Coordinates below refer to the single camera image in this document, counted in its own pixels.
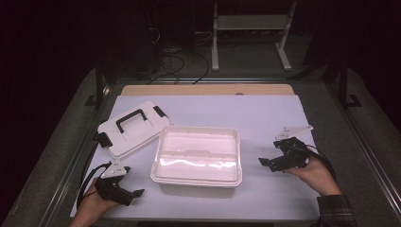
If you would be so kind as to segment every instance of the black handle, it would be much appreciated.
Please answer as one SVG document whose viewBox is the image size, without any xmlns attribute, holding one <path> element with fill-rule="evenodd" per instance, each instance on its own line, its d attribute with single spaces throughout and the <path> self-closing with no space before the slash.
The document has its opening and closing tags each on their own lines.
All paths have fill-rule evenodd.
<svg viewBox="0 0 401 227">
<path fill-rule="evenodd" d="M 132 112 L 132 113 L 126 115 L 126 116 L 123 116 L 123 117 L 121 117 L 121 119 L 118 119 L 117 121 L 115 121 L 115 124 L 116 124 L 117 127 L 120 129 L 120 132 L 121 132 L 121 133 L 124 132 L 123 128 L 121 127 L 121 123 L 123 123 L 124 121 L 130 119 L 131 117 L 133 117 L 133 116 L 135 116 L 135 115 L 137 115 L 137 114 L 141 114 L 142 117 L 144 118 L 144 121 L 148 120 L 147 117 L 145 116 L 144 111 L 142 111 L 141 109 L 136 110 L 136 111 L 134 111 L 134 112 Z"/>
</svg>

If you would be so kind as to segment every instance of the dark background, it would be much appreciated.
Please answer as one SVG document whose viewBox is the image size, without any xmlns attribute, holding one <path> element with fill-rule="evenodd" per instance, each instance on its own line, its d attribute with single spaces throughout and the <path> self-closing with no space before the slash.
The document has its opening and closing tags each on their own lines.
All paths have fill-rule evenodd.
<svg viewBox="0 0 401 227">
<path fill-rule="evenodd" d="M 106 62 L 106 71 L 140 78 L 138 72 L 157 69 L 158 52 L 147 42 L 147 27 L 158 27 L 164 41 L 191 48 L 195 30 L 212 28 L 211 2 L 0 1 L 0 223 L 90 70 Z M 348 65 L 400 130 L 401 8 L 396 2 L 299 1 L 291 33 L 314 34 L 307 64 L 345 47 Z M 219 9 L 257 14 L 281 12 L 286 4 L 223 1 Z M 137 51 L 143 58 L 133 54 Z"/>
</svg>

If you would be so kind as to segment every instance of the black cable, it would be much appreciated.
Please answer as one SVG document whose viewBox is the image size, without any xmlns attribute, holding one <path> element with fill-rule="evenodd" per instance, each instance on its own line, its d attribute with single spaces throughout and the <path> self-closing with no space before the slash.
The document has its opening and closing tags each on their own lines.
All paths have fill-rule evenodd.
<svg viewBox="0 0 401 227">
<path fill-rule="evenodd" d="M 171 55 L 171 56 L 169 56 L 169 57 L 180 60 L 180 61 L 182 62 L 181 67 L 180 67 L 179 69 L 173 71 L 173 72 L 165 73 L 165 74 L 162 74 L 162 75 L 160 75 L 160 76 L 155 77 L 154 79 L 151 79 L 151 80 L 148 82 L 148 84 L 151 84 L 151 83 L 152 83 L 154 80 L 156 80 L 156 79 L 159 79 L 159 78 L 162 78 L 162 77 L 165 77 L 165 76 L 168 76 L 168 75 L 175 74 L 175 73 L 177 73 L 177 72 L 179 72 L 180 70 L 183 69 L 183 67 L 185 66 L 185 62 L 183 61 L 182 58 L 177 57 L 177 56 L 173 56 L 173 55 Z"/>
<path fill-rule="evenodd" d="M 88 177 L 86 177 L 85 181 L 83 182 L 82 186 L 80 187 L 78 197 L 77 197 L 77 210 L 80 206 L 80 203 L 83 199 L 83 193 L 85 192 L 86 186 L 88 185 L 89 181 L 94 177 L 95 173 L 102 167 L 108 168 L 112 163 L 109 162 L 108 164 L 102 164 L 94 169 L 92 169 L 91 173 L 89 173 Z"/>
<path fill-rule="evenodd" d="M 317 149 L 317 148 L 315 148 L 315 147 L 313 147 L 313 146 L 310 146 L 310 145 L 306 145 L 306 146 L 309 147 L 309 148 L 313 148 L 313 149 L 317 150 L 318 153 L 319 153 L 325 160 L 328 160 L 328 159 L 327 159 L 327 156 L 325 156 L 325 154 L 324 154 L 321 150 L 319 150 L 319 149 Z"/>
<path fill-rule="evenodd" d="M 321 161 L 324 164 L 324 166 L 330 172 L 330 174 L 333 177 L 334 181 L 336 180 L 336 172 L 334 171 L 334 167 L 331 165 L 331 163 L 327 159 L 323 158 L 320 154 L 317 154 L 317 153 L 313 152 L 310 149 L 305 150 L 305 149 L 302 149 L 302 148 L 295 148 L 295 147 L 288 147 L 288 149 L 296 149 L 296 150 L 299 150 L 299 151 L 307 154 L 308 156 L 312 156 L 312 157 L 318 159 L 319 161 Z"/>
<path fill-rule="evenodd" d="M 207 73 L 209 72 L 209 61 L 208 61 L 202 54 L 200 54 L 200 53 L 198 53 L 198 52 L 197 52 L 197 54 L 198 54 L 199 56 L 201 56 L 201 57 L 204 59 L 204 61 L 206 62 L 206 72 L 204 72 L 203 75 L 200 76 L 200 78 L 198 78 L 197 80 L 195 80 L 195 82 L 193 82 L 192 84 L 195 84 L 195 83 L 199 82 L 199 81 L 200 81 L 201 79 L 203 79 L 203 78 L 207 75 Z"/>
<path fill-rule="evenodd" d="M 86 158 L 85 164 L 84 164 L 83 169 L 82 169 L 82 173 L 80 174 L 79 185 L 82 185 L 82 183 L 83 183 L 83 180 L 85 178 L 86 169 L 88 169 L 89 160 L 91 160 L 91 158 L 94 156 L 95 150 L 97 148 L 97 144 L 98 143 L 96 143 L 94 145 L 94 147 L 91 149 L 91 152 L 88 155 L 88 158 Z"/>
<path fill-rule="evenodd" d="M 195 43 L 195 46 L 200 46 L 200 45 L 203 45 L 203 44 L 207 44 L 207 43 L 210 43 L 213 40 L 213 32 L 206 32 L 205 34 L 208 34 L 208 36 L 206 38 L 203 38 L 200 41 L 197 41 Z"/>
<path fill-rule="evenodd" d="M 168 65 L 168 68 L 166 68 L 165 63 L 162 64 L 163 70 L 165 70 L 166 73 L 173 73 L 174 76 L 176 76 L 176 80 L 174 81 L 175 84 L 177 84 L 180 81 L 180 72 L 175 72 L 176 69 L 172 68 L 173 67 L 173 63 L 171 61 L 171 55 L 168 55 L 169 57 L 169 61 L 170 61 L 170 65 Z"/>
<path fill-rule="evenodd" d="M 89 193 L 88 195 L 84 195 L 84 196 L 82 197 L 82 199 L 85 199 L 85 198 L 87 198 L 87 197 L 89 197 L 89 196 L 91 196 L 91 195 L 94 195 L 96 192 L 97 192 L 97 191 L 94 191 L 94 192 Z"/>
</svg>

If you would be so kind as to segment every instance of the metal rail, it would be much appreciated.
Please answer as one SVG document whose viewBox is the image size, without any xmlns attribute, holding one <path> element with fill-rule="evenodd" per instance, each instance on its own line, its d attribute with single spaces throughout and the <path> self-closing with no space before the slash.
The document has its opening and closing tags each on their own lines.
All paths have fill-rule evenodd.
<svg viewBox="0 0 401 227">
<path fill-rule="evenodd" d="M 327 85 L 329 87 L 328 90 L 331 91 L 332 96 L 336 96 L 336 91 L 333 85 Z M 350 129 L 354 133 L 357 138 L 357 141 L 360 144 L 360 147 L 363 151 L 363 156 L 365 157 L 369 168 L 372 170 L 378 184 L 380 185 L 381 189 L 383 190 L 384 195 L 386 196 L 387 200 L 389 201 L 394 213 L 397 215 L 398 220 L 401 222 L 401 197 L 392 184 L 392 181 L 387 176 L 385 170 L 383 169 L 382 165 L 379 163 L 377 158 L 375 157 L 375 153 L 372 150 L 371 146 L 369 145 L 368 141 L 364 137 L 362 131 L 360 130 L 357 122 L 354 120 L 354 117 L 351 115 L 349 110 L 343 108 L 341 105 L 340 100 L 337 102 L 339 104 L 339 108 L 343 109 L 342 113 L 344 115 L 345 120 L 350 126 Z"/>
<path fill-rule="evenodd" d="M 55 218 L 55 214 L 58 214 L 60 211 L 62 202 L 65 199 L 65 196 L 67 195 L 71 182 L 73 181 L 74 176 L 77 174 L 78 171 L 78 164 L 82 162 L 82 160 L 85 160 L 85 152 L 82 152 L 86 147 L 87 144 L 92 140 L 92 136 L 94 134 L 94 131 L 96 131 L 97 127 L 97 119 L 102 115 L 105 104 L 107 100 L 109 99 L 109 93 L 112 91 L 112 88 L 106 86 L 106 88 L 103 90 L 103 104 L 99 106 L 98 109 L 94 111 L 92 119 L 94 121 L 88 122 L 88 125 L 86 126 L 86 132 L 84 133 L 84 136 L 81 138 L 79 141 L 79 144 L 74 151 L 73 157 L 71 158 L 70 163 L 68 164 L 67 168 L 65 169 L 65 172 L 63 176 L 61 177 L 60 183 L 56 188 L 56 192 L 53 195 L 53 198 L 51 199 L 50 203 L 48 204 L 44 215 L 41 219 L 41 222 L 39 223 L 39 226 L 54 226 L 53 221 Z"/>
</svg>

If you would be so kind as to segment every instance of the sleeve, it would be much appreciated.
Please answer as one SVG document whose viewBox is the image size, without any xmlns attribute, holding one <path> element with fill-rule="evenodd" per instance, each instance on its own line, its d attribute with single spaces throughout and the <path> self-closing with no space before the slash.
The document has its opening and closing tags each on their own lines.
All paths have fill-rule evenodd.
<svg viewBox="0 0 401 227">
<path fill-rule="evenodd" d="M 323 227 L 357 226 L 353 210 L 346 196 L 318 197 L 318 204 Z"/>
</svg>

